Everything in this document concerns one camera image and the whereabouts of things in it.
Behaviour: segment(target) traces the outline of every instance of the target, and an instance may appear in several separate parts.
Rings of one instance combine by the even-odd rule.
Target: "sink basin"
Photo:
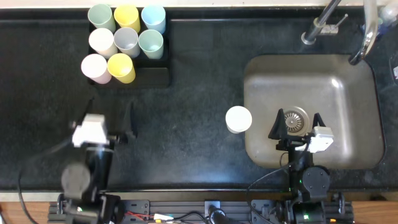
[[[320,113],[334,134],[333,144],[313,155],[314,164],[332,169],[368,169],[379,164],[384,140],[373,72],[349,55],[263,55],[245,70],[244,106],[252,114],[246,151],[259,166],[279,167],[282,151],[268,139],[277,112],[284,109],[291,135],[312,130]],[[282,164],[287,163],[287,156]]]

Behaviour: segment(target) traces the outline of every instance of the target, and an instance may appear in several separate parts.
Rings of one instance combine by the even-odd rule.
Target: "white cup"
[[[118,52],[118,48],[113,43],[113,34],[109,29],[95,29],[88,38],[90,47],[97,51],[104,58],[109,59]]]
[[[107,28],[111,32],[116,30],[112,16],[112,9],[105,4],[97,4],[88,10],[88,20],[97,28]]]
[[[99,54],[87,55],[81,62],[81,71],[99,84],[108,83],[112,78],[106,59]]]
[[[163,36],[157,30],[145,30],[138,38],[138,44],[150,59],[163,56]]]
[[[138,34],[133,28],[124,27],[118,29],[114,33],[113,42],[122,53],[132,58],[139,55]]]
[[[226,125],[233,134],[238,134],[250,128],[252,123],[251,113],[243,106],[231,107],[225,115]]]
[[[154,29],[163,34],[166,30],[166,11],[162,6],[147,6],[141,12],[142,21],[148,29]]]

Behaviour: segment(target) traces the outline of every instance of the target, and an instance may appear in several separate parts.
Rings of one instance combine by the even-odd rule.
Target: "black tray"
[[[138,33],[140,35],[143,31],[147,30],[145,23],[141,20],[141,11],[138,9],[140,14],[141,29]],[[167,88],[170,85],[170,44],[169,44],[169,20],[166,14],[166,30],[163,35],[164,52],[160,59],[149,59],[147,55],[141,50],[140,54],[136,58],[132,58],[132,64],[136,71],[136,78],[133,82],[124,84],[116,78],[112,77],[111,81],[107,84],[98,84],[87,78],[89,85],[97,89],[110,89],[110,90],[128,90],[128,89],[143,89],[143,88]],[[119,24],[116,23],[116,30],[120,29]],[[93,32],[96,27],[90,23],[89,31]],[[88,46],[88,54],[96,54],[97,52]]]

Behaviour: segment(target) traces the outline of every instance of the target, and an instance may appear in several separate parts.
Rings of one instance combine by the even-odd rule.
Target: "white wall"
[[[97,3],[111,6],[135,4],[138,7],[160,4],[167,7],[217,6],[325,6],[330,0],[0,0],[0,8],[90,7]],[[377,0],[379,5],[390,1]],[[363,0],[342,0],[340,6],[360,6]]]

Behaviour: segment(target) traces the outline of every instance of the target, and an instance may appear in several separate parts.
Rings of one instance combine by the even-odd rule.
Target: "drain strainer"
[[[304,127],[303,116],[295,111],[287,111],[285,114],[285,122],[287,131],[297,133]]]

